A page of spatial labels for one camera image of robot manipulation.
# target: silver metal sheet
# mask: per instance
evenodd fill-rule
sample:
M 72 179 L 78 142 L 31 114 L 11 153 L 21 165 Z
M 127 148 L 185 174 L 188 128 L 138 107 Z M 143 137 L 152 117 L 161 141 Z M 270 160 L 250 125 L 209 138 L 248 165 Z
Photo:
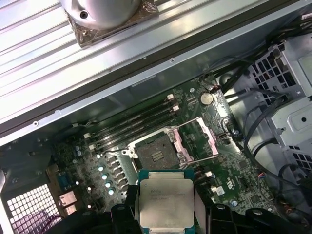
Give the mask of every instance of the silver metal sheet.
M 312 138 L 312 103 L 306 97 L 280 107 L 269 118 L 278 141 L 287 145 L 298 145 Z
M 140 225 L 181 229 L 194 225 L 194 185 L 189 179 L 146 179 L 140 183 Z
M 269 31 L 285 21 L 294 19 L 302 8 L 309 6 L 311 3 L 312 0 L 301 0 L 267 17 L 181 54 L 175 57 L 174 63 L 170 60 L 165 61 L 69 107 L 57 110 L 45 118 L 37 119 L 37 124 L 27 125 L 2 137 L 0 145 L 25 135 L 27 135 L 28 139 L 33 138 L 34 140 L 38 137 L 49 137 L 48 133 L 57 132 L 60 126 L 65 127 L 72 124 L 73 119 L 74 121 L 85 121 L 89 118 L 94 118 L 95 112 L 100 114 L 103 111 L 103 106 L 108 106 L 110 112 L 105 115 L 101 114 L 99 119 L 105 119 L 119 113 L 127 106 L 133 106 L 151 95 L 163 92 L 180 82 L 200 75 L 207 64 L 212 64 L 229 54 L 237 56 L 242 50 L 254 48 L 264 39 L 264 36 Z
M 288 39 L 283 51 L 285 65 L 291 69 L 307 97 L 312 95 L 311 36 L 312 33 Z
M 86 49 L 57 0 L 4 1 L 0 123 L 267 1 L 171 0 L 158 7 L 158 18 Z

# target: green circuit board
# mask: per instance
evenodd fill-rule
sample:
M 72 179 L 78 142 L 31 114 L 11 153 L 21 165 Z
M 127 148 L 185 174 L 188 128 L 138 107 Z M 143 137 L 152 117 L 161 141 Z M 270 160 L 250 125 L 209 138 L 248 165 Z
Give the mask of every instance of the green circuit board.
M 260 187 L 265 197 L 260 194 L 257 180 L 260 171 L 246 159 L 241 151 L 242 136 L 239 134 L 239 128 L 223 94 L 220 91 L 216 91 L 212 94 L 213 101 L 211 104 L 202 104 L 200 100 L 201 95 L 208 92 L 212 86 L 213 84 L 207 84 L 198 78 L 191 80 L 107 119 L 102 122 L 103 128 L 110 126 L 111 123 L 116 122 L 118 119 L 123 119 L 137 111 L 148 108 L 153 103 L 164 100 L 169 94 L 173 94 L 179 106 L 177 116 L 159 126 L 153 124 L 153 127 L 148 132 L 151 133 L 164 126 L 178 126 L 196 117 L 202 117 L 205 125 L 212 130 L 216 137 L 219 156 L 214 159 L 194 163 L 188 168 L 201 166 L 214 174 L 211 185 L 216 187 L 217 191 L 212 192 L 210 188 L 207 188 L 209 196 L 214 202 L 227 204 L 241 214 L 244 214 L 247 209 L 252 207 L 260 207 L 277 212 L 273 202 L 271 202 L 273 197 L 264 180 L 260 181 Z M 207 136 L 203 133 L 196 121 L 180 127 L 179 133 L 182 137 L 183 146 L 188 150 L 194 160 L 204 159 L 212 155 Z M 129 142 L 137 138 L 139 138 L 139 135 L 127 139 L 119 145 L 115 145 L 112 149 L 123 149 Z M 95 154 L 89 149 L 92 141 L 92 137 L 81 139 L 81 136 L 76 136 L 66 143 L 56 145 L 58 155 L 62 155 L 62 157 L 56 157 L 56 162 L 63 164 L 63 168 L 68 172 L 69 177 L 84 178 L 84 181 L 86 181 L 84 186 L 87 186 L 87 183 L 95 184 L 94 194 L 90 195 L 90 193 L 84 190 L 82 199 L 87 200 L 86 204 L 90 200 L 102 199 L 102 203 L 104 204 L 103 209 L 105 209 L 114 203 L 121 202 L 125 198 L 125 192 L 117 189 L 117 193 L 113 196 L 108 196 L 104 193 L 103 191 L 107 191 L 107 188 L 100 178 L 103 172 L 99 173 L 98 167 L 100 165 L 106 165 L 107 158 L 117 157 L 128 184 L 136 183 L 137 173 L 133 167 L 133 162 L 129 157 L 122 155 L 121 152 L 109 152 L 105 154 L 105 157 L 101 157 L 100 159 L 95 158 Z M 73 147 L 77 145 L 81 148 L 82 156 L 72 153 Z M 79 158 L 78 163 L 72 163 L 73 158 Z M 118 187 L 117 182 L 114 180 L 113 186 Z

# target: cable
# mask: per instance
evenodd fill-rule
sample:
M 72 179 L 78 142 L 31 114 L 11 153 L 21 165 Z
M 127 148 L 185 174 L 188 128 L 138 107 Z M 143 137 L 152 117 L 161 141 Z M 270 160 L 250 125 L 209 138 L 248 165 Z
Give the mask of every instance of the cable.
M 278 144 L 277 140 L 275 138 L 271 138 L 269 140 L 264 141 L 263 143 L 261 143 L 253 152 L 253 156 L 256 157 L 257 153 L 259 153 L 259 151 L 265 147 L 266 145 L 269 144 Z
M 278 176 L 280 178 L 283 178 L 284 172 L 288 167 L 292 167 L 291 170 L 301 169 L 306 175 L 309 175 L 309 172 L 305 170 L 304 168 L 300 167 L 299 165 L 289 163 L 289 164 L 285 164 L 284 166 L 281 167 L 281 169 L 279 169 Z M 283 183 L 280 181 L 278 192 L 281 193 L 282 191 L 283 191 Z
M 58 218 L 61 218 L 61 219 L 64 219 L 64 217 L 60 216 L 60 215 L 56 215 L 56 216 L 52 216 L 50 217 L 50 220 L 43 226 L 43 228 L 41 229 L 40 231 L 40 234 L 43 234 L 46 230 L 46 228 L 55 220 L 55 219 L 58 219 Z
M 243 133 L 245 134 L 246 133 L 246 127 L 247 127 L 247 120 L 248 120 L 248 117 L 249 115 L 256 111 L 257 109 L 260 109 L 260 105 L 256 106 L 256 107 L 253 107 L 249 112 L 247 112 L 245 118 L 244 118 L 244 121 L 243 121 Z
M 238 91 L 237 93 L 226 95 L 226 96 L 224 96 L 224 98 L 225 99 L 234 98 L 236 96 L 245 94 L 248 91 L 255 91 L 255 92 L 259 92 L 259 93 L 266 94 L 266 95 L 273 96 L 273 97 L 279 97 L 282 95 L 281 93 L 272 92 L 270 90 L 264 90 L 264 89 L 258 89 L 258 88 L 247 88 L 247 89 L 243 89 L 241 91 Z
M 252 55 L 248 56 L 245 60 L 248 63 L 245 63 L 238 68 L 238 70 L 231 76 L 231 78 L 223 85 L 222 92 L 225 94 L 229 91 L 234 84 L 239 80 L 239 78 L 248 70 L 250 67 L 250 61 L 253 63 L 264 56 L 268 49 L 274 44 L 281 44 L 286 38 L 295 37 L 300 35 L 305 35 L 312 32 L 312 22 L 311 19 L 304 19 L 304 20 L 296 20 L 289 24 L 289 26 L 282 27 L 278 30 L 272 31 L 266 37 L 266 44 L 260 46 L 259 49 L 253 53 Z
M 282 181 L 284 183 L 287 183 L 291 186 L 293 186 L 294 188 L 299 189 L 300 187 L 288 180 L 285 180 L 283 178 L 278 177 L 277 175 L 275 175 L 274 173 L 272 173 L 271 171 L 269 171 L 268 169 L 266 169 L 264 166 L 262 166 L 253 156 L 253 154 L 250 152 L 249 148 L 248 148 L 248 142 L 250 140 L 250 138 L 252 137 L 252 135 L 254 134 L 256 128 L 258 127 L 258 125 L 260 124 L 260 122 L 262 120 L 264 120 L 264 118 L 266 116 L 268 116 L 269 114 L 271 114 L 272 112 L 274 112 L 276 110 L 277 107 L 279 107 L 281 104 L 283 104 L 284 101 L 282 98 L 278 98 L 276 99 L 275 102 L 273 102 L 258 118 L 257 120 L 252 124 L 252 126 L 250 127 L 250 130 L 247 133 L 245 142 L 244 142 L 244 153 L 245 155 L 249 158 L 249 160 L 255 164 L 257 167 L 259 167 L 265 174 L 279 180 Z
M 245 94 L 247 93 L 247 89 L 243 89 L 241 91 L 238 91 L 237 93 L 234 93 L 234 94 L 230 94 L 230 95 L 226 95 L 224 96 L 225 99 L 230 99 L 230 98 L 234 98 L 236 96 L 239 96 L 239 95 L 242 95 L 242 94 Z

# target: chip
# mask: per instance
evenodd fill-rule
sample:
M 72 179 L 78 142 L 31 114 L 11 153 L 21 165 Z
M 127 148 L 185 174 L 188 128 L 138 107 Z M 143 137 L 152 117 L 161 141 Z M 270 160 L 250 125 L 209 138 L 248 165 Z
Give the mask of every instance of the chip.
M 136 153 L 144 169 L 169 169 L 180 164 L 174 146 L 167 135 L 139 146 Z
M 239 165 L 240 169 L 244 169 L 244 168 L 246 168 L 248 166 L 246 161 L 240 161 L 238 163 L 238 165 Z
M 250 200 L 252 201 L 253 204 L 258 203 L 260 201 L 257 195 L 251 196 Z

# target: capacitor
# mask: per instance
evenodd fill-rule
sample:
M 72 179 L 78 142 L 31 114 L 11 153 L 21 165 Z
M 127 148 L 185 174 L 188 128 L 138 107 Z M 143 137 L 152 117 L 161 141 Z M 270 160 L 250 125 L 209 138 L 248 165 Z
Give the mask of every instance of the capacitor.
M 214 96 L 210 93 L 203 93 L 199 98 L 201 104 L 208 106 L 214 101 Z
M 106 188 L 109 188 L 109 187 L 111 187 L 112 186 L 112 182 L 111 181 L 107 181 L 106 183 L 105 183 L 105 187 Z
M 109 195 L 113 195 L 115 192 L 115 188 L 111 188 L 110 190 L 108 190 L 108 194 Z
M 102 175 L 102 179 L 103 179 L 103 180 L 107 180 L 108 176 L 109 176 L 109 175 L 108 175 L 107 173 L 105 173 L 104 175 Z
M 235 200 L 231 200 L 230 203 L 233 207 L 236 207 L 238 205 L 238 202 Z
M 104 167 L 103 167 L 103 166 L 99 166 L 99 167 L 98 167 L 98 171 L 99 171 L 99 172 L 102 172 L 103 170 L 104 170 Z

